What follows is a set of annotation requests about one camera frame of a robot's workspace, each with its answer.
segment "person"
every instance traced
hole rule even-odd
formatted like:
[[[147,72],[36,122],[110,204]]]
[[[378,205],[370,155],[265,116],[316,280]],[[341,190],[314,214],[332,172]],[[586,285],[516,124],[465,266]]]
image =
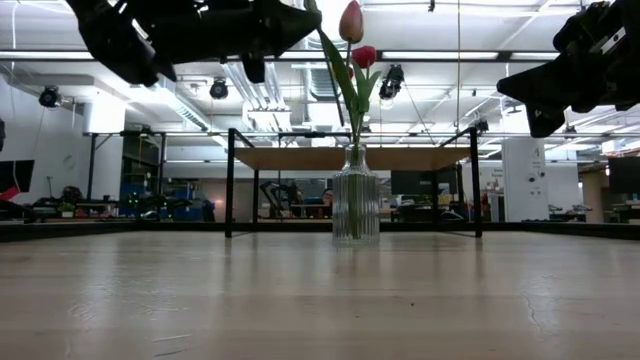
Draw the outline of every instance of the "person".
[[[215,210],[216,204],[205,198],[202,202],[202,220],[204,222],[216,222]]]

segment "pink tulip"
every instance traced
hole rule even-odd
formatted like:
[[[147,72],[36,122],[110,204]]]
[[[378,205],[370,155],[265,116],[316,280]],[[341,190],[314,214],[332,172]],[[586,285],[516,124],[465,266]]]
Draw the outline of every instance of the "pink tulip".
[[[356,0],[352,0],[344,9],[340,18],[340,37],[344,41],[357,44],[364,36],[362,10]]]

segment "camera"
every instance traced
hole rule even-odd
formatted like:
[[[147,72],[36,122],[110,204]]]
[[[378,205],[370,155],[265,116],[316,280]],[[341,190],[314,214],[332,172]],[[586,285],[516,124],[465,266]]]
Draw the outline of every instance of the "camera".
[[[38,102],[40,105],[49,109],[59,107],[62,104],[62,97],[58,92],[58,87],[55,85],[45,86],[44,91],[40,94],[40,98],[38,98]]]
[[[229,89],[226,85],[225,78],[215,78],[213,80],[213,86],[211,86],[211,90],[209,90],[209,95],[215,100],[226,99],[229,96]]]
[[[391,69],[387,73],[387,76],[382,80],[382,86],[380,87],[380,99],[391,100],[402,89],[402,83],[404,82],[404,71],[402,66],[391,65]]]

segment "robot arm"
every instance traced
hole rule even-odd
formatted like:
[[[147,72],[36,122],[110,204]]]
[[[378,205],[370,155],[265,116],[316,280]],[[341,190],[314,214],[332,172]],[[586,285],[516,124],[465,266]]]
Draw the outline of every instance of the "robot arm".
[[[554,61],[498,82],[498,91],[523,102],[531,135],[543,138],[565,122],[571,106],[626,111],[640,102],[640,2],[592,3],[572,16],[553,40]]]
[[[264,81],[264,57],[280,56],[318,28],[321,15],[278,0],[67,0],[89,52],[131,84],[174,64],[240,56],[247,77]]]

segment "red object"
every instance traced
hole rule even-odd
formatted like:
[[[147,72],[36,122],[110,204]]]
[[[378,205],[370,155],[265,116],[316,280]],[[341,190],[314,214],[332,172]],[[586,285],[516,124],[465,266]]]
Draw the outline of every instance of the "red object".
[[[351,52],[353,62],[358,64],[361,69],[368,69],[376,62],[376,48],[373,46],[359,47]]]
[[[344,41],[357,44],[362,41],[364,36],[364,20],[362,18],[362,10],[360,4],[353,0],[344,9],[340,18],[340,37]]]
[[[0,194],[0,200],[5,200],[5,201],[9,201],[11,199],[13,199],[14,197],[16,197],[18,194],[20,194],[20,191],[18,191],[17,187],[12,187],[9,190],[3,192],[2,194]]]

